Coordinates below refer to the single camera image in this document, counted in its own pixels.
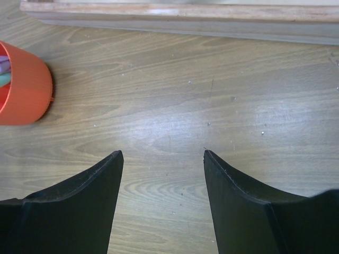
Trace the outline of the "green blue highlighter pen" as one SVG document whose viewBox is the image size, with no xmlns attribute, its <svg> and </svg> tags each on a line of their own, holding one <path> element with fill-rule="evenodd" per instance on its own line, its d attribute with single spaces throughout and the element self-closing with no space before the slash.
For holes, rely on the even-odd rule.
<svg viewBox="0 0 339 254">
<path fill-rule="evenodd" d="M 10 72 L 0 74 L 0 87 L 7 85 L 10 81 L 11 81 L 11 73 Z"/>
</svg>

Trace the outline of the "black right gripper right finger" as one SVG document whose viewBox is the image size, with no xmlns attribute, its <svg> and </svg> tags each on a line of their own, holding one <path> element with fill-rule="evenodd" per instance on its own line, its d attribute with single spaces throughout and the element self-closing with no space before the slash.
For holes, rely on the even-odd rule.
<svg viewBox="0 0 339 254">
<path fill-rule="evenodd" d="M 304 197 L 273 188 L 204 152 L 219 253 L 338 253 L 338 190 Z"/>
</svg>

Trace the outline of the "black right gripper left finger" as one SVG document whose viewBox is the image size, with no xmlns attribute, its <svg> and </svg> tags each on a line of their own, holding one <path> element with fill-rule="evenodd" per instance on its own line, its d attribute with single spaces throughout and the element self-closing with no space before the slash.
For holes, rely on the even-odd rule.
<svg viewBox="0 0 339 254">
<path fill-rule="evenodd" d="M 107 253 L 123 163 L 115 151 L 53 186 L 2 200 L 1 253 Z"/>
</svg>

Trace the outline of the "orange round desk organizer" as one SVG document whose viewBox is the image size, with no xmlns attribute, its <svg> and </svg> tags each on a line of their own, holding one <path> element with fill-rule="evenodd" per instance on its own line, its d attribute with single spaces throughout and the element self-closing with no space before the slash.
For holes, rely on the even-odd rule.
<svg viewBox="0 0 339 254">
<path fill-rule="evenodd" d="M 1 42 L 1 56 L 8 56 L 11 81 L 1 87 L 1 125 L 27 125 L 47 111 L 53 92 L 51 73 L 43 60 Z"/>
</svg>

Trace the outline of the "purple highlighter pen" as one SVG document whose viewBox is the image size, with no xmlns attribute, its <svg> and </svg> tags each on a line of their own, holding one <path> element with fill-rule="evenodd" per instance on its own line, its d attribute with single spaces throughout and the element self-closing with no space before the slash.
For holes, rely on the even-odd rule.
<svg viewBox="0 0 339 254">
<path fill-rule="evenodd" d="M 0 56 L 0 74 L 10 70 L 11 63 L 8 56 Z"/>
</svg>

